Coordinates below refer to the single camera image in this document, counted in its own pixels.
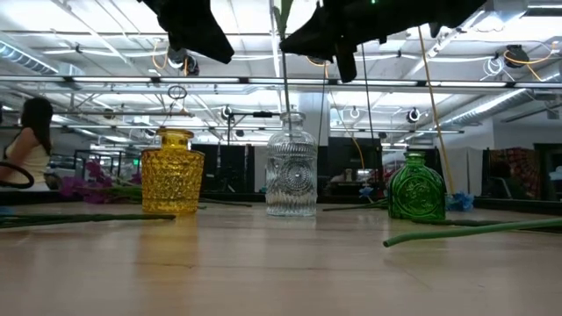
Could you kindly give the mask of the person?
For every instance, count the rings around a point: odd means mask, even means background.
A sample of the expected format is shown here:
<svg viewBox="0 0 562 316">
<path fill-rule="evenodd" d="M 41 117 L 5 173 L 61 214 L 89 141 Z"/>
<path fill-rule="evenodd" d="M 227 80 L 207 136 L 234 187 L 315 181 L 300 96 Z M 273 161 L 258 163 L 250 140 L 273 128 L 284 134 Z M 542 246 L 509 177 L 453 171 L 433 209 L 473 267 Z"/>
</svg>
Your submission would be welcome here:
<svg viewBox="0 0 562 316">
<path fill-rule="evenodd" d="M 43 97 L 24 102 L 20 117 L 21 129 L 4 150 L 4 161 L 18 166 L 33 178 L 33 186 L 25 191 L 49 190 L 45 173 L 52 153 L 51 123 L 53 106 Z"/>
</svg>

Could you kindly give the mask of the yellow glass vase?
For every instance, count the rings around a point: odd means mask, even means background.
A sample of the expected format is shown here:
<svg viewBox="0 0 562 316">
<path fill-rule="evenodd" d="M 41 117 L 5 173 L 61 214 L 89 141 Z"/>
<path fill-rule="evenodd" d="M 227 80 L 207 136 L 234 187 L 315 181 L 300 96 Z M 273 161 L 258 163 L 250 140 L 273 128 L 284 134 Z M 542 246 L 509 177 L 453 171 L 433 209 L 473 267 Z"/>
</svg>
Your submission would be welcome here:
<svg viewBox="0 0 562 316">
<path fill-rule="evenodd" d="M 198 210 L 205 155 L 191 149 L 193 132 L 160 128 L 159 147 L 141 155 L 142 210 L 191 215 Z"/>
</svg>

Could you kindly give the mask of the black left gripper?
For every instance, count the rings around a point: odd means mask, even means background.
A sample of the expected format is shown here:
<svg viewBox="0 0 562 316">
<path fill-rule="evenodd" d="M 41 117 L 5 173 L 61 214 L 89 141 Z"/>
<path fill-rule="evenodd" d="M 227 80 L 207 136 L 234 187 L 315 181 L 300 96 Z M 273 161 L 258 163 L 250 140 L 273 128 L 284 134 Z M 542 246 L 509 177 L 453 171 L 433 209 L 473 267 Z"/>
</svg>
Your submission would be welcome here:
<svg viewBox="0 0 562 316">
<path fill-rule="evenodd" d="M 211 0 L 139 0 L 169 32 L 174 50 L 186 49 L 228 64 L 234 49 L 213 17 Z"/>
</svg>

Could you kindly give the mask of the white partition panel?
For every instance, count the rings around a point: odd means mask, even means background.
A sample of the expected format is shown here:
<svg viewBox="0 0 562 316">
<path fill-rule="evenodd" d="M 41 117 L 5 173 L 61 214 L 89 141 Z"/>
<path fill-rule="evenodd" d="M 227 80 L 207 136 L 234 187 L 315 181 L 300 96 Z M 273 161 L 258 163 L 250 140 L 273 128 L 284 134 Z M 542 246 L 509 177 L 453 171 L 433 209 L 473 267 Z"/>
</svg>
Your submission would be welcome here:
<svg viewBox="0 0 562 316">
<path fill-rule="evenodd" d="M 463 192 L 474 197 L 482 193 L 483 150 L 472 147 L 446 150 L 453 188 L 450 187 L 446 170 L 443 177 L 449 193 Z"/>
</svg>

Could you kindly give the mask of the red patterned hanging cloth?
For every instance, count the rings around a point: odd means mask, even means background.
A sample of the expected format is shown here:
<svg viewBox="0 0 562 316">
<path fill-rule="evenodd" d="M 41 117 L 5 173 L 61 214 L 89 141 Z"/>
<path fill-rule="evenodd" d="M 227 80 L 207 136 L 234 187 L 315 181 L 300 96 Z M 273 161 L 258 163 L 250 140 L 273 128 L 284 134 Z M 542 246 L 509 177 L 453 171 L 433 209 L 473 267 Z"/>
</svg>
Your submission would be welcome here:
<svg viewBox="0 0 562 316">
<path fill-rule="evenodd" d="M 489 152 L 490 195 L 495 198 L 537 199 L 540 173 L 533 149 L 512 147 Z"/>
</svg>

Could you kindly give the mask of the dark red artificial tulip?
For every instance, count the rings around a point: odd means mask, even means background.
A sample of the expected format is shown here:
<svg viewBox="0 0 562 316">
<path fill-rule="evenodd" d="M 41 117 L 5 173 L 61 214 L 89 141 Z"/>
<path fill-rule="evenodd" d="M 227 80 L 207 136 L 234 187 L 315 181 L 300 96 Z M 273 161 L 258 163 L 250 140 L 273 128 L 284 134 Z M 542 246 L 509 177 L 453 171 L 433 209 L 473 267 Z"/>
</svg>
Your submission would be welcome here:
<svg viewBox="0 0 562 316">
<path fill-rule="evenodd" d="M 454 237 L 464 237 L 464 236 L 484 234 L 484 233 L 497 233 L 497 232 L 504 232 L 504 231 L 537 229 L 537 228 L 553 228 L 557 226 L 562 226 L 562 218 L 539 219 L 539 220 L 531 220 L 531 221 L 516 221 L 516 222 L 506 222 L 500 224 L 481 225 L 481 226 L 463 226 L 462 228 L 455 228 L 455 229 L 448 229 L 448 230 L 441 230 L 441 231 L 404 233 L 384 241 L 383 246 L 385 248 L 389 248 L 407 241 L 454 238 Z"/>
<path fill-rule="evenodd" d="M 276 41 L 276 51 L 281 53 L 281 73 L 283 79 L 283 97 L 285 102 L 285 118 L 288 125 L 288 131 L 286 135 L 292 140 L 292 122 L 291 122 L 291 103 L 288 87 L 288 76 L 287 76 L 287 65 L 286 65 L 286 55 L 280 49 L 280 43 L 285 39 L 286 22 L 282 18 L 282 8 L 283 0 L 270 0 L 270 14 L 272 17 L 274 37 Z"/>
</svg>

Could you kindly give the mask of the silver ventilation duct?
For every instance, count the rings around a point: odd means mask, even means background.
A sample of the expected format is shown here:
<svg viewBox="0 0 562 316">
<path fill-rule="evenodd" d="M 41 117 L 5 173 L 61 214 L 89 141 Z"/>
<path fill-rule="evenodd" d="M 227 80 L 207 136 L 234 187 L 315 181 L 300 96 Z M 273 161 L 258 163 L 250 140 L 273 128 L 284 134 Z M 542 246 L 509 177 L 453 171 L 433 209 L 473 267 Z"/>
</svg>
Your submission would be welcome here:
<svg viewBox="0 0 562 316">
<path fill-rule="evenodd" d="M 497 113 L 527 104 L 531 101 L 545 101 L 551 99 L 554 95 L 562 95 L 562 89 L 519 89 L 501 93 L 497 96 L 481 97 L 461 106 L 447 116 L 442 117 L 439 121 L 439 126 L 441 128 L 468 126 L 482 119 L 492 117 Z"/>
<path fill-rule="evenodd" d="M 0 40 L 0 58 L 41 75 L 57 75 L 58 70 L 22 50 Z"/>
</svg>

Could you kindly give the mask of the black partition panel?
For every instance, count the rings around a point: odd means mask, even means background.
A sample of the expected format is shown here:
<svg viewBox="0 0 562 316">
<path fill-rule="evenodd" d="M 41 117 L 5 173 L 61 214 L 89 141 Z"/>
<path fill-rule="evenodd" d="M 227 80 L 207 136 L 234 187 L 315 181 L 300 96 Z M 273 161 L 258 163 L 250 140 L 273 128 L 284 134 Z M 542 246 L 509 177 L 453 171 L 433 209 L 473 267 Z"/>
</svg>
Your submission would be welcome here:
<svg viewBox="0 0 562 316">
<path fill-rule="evenodd" d="M 318 186 L 321 196 L 359 196 L 364 187 L 373 194 L 383 184 L 382 143 L 379 139 L 329 137 L 320 147 Z"/>
<path fill-rule="evenodd" d="M 255 184 L 255 149 L 250 146 L 191 146 L 205 155 L 202 192 L 253 193 Z"/>
</svg>

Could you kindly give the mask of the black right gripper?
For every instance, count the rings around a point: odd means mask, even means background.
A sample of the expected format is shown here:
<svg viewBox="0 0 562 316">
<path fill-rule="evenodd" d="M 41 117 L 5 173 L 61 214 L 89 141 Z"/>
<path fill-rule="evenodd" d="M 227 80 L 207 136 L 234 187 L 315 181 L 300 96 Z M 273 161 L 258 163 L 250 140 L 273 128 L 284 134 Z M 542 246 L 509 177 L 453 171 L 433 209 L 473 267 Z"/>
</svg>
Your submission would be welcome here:
<svg viewBox="0 0 562 316">
<path fill-rule="evenodd" d="M 366 41 L 385 38 L 395 0 L 324 0 L 313 15 L 283 39 L 284 53 L 335 57 L 341 80 L 357 77 L 354 53 Z"/>
</svg>

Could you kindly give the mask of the black-framed glass enclosure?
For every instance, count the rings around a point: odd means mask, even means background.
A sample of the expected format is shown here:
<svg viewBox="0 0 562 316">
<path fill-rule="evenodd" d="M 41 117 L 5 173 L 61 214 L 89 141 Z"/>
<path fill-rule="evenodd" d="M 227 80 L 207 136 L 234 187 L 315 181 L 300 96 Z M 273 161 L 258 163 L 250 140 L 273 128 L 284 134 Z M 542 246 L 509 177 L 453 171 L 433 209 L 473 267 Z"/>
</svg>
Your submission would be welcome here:
<svg viewBox="0 0 562 316">
<path fill-rule="evenodd" d="M 88 183 L 114 186 L 141 184 L 141 153 L 124 148 L 76 150 L 76 177 Z"/>
</svg>

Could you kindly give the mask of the green glass vase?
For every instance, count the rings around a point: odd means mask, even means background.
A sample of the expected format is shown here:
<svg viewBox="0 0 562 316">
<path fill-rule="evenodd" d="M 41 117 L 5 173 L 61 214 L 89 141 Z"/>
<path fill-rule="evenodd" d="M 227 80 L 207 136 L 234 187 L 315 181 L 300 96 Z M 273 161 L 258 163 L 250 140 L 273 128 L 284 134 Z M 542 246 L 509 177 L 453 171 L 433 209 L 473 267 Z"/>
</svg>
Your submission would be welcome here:
<svg viewBox="0 0 562 316">
<path fill-rule="evenodd" d="M 390 177 L 388 215 L 392 219 L 445 219 L 445 183 L 425 166 L 422 152 L 404 153 L 404 165 Z"/>
</svg>

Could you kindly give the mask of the clear glass vase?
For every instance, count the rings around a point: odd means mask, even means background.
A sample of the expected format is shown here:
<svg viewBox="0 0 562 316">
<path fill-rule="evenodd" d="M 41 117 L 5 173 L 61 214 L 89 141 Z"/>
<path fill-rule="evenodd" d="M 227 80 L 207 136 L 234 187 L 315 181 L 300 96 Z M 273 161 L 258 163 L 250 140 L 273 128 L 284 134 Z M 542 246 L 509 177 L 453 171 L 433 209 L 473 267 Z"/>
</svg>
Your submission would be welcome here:
<svg viewBox="0 0 562 316">
<path fill-rule="evenodd" d="M 267 143 L 267 213 L 278 217 L 312 217 L 318 197 L 318 145 L 304 129 L 302 112 L 280 115 L 282 129 Z"/>
</svg>

